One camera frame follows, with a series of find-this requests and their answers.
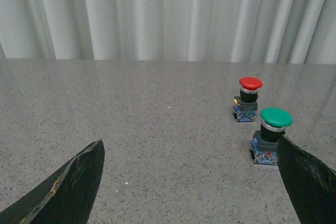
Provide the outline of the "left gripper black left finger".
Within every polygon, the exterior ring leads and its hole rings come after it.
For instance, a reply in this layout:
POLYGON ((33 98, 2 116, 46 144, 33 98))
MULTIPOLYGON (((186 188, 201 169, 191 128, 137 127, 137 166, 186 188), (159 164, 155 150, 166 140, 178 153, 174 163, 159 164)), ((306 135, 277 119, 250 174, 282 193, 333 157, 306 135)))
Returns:
POLYGON ((1 223, 87 223, 100 186, 104 144, 92 142, 1 212, 1 223))

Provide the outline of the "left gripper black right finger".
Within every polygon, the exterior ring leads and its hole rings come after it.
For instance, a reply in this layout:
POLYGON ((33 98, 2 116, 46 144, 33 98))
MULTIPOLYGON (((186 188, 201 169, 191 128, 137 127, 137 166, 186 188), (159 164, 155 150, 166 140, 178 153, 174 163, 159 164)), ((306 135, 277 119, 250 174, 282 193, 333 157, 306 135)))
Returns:
POLYGON ((335 170, 280 138, 277 165, 301 223, 335 223, 335 170))

